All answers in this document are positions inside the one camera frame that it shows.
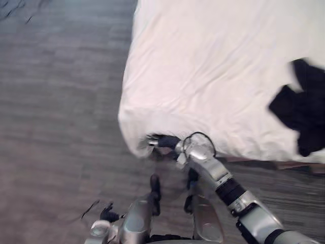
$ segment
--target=white bed sheet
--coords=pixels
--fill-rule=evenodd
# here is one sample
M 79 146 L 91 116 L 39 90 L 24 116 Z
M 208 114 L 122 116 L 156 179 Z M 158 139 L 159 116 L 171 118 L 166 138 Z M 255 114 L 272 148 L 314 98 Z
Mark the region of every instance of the white bed sheet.
M 209 135 L 224 155 L 324 163 L 297 154 L 299 133 L 268 110 L 290 61 L 325 66 L 323 0 L 139 0 L 125 68 L 119 123 L 146 157 L 147 134 Z

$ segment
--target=white sheet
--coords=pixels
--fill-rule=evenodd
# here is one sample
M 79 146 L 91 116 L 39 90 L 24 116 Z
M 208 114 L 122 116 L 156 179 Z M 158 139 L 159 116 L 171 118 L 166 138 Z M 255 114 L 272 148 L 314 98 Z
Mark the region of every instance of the white sheet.
M 323 0 L 139 0 L 119 123 L 132 153 L 147 134 L 209 135 L 224 155 L 325 163 L 297 154 L 298 132 L 268 110 L 298 83 L 289 62 L 325 67 Z

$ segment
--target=black joint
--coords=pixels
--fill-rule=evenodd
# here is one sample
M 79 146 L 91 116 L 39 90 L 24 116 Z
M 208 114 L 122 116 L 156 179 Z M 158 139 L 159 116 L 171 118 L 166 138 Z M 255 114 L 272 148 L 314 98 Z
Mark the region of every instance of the black joint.
M 227 180 L 216 191 L 220 199 L 229 206 L 237 198 L 243 195 L 246 190 L 233 178 Z
M 283 232 L 285 232 L 282 229 L 277 229 L 275 231 L 273 231 L 271 234 L 268 235 L 268 237 L 266 237 L 264 244 L 273 244 L 275 239 L 281 235 Z
M 192 211 L 192 199 L 193 199 L 193 196 L 188 196 L 185 200 L 185 203 L 184 203 L 184 211 L 185 213 L 187 214 L 192 214 L 193 211 Z

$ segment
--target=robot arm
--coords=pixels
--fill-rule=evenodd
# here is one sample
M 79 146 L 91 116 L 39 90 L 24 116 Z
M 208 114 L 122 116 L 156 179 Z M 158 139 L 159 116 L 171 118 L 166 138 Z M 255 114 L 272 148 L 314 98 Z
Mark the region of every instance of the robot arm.
M 168 146 L 179 154 L 178 162 L 193 168 L 214 189 L 249 244 L 318 243 L 295 231 L 285 231 L 278 218 L 250 191 L 245 190 L 215 157 L 214 146 L 176 140 L 175 137 L 149 139 L 149 144 Z

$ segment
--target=mattress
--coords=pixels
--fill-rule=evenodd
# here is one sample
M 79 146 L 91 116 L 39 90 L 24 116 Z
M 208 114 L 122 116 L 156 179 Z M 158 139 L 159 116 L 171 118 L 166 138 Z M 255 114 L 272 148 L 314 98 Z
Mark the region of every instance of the mattress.
M 129 149 L 201 131 L 224 156 L 325 163 L 268 110 L 283 85 L 300 89 L 290 61 L 325 67 L 324 43 L 323 0 L 139 0 L 118 115 Z

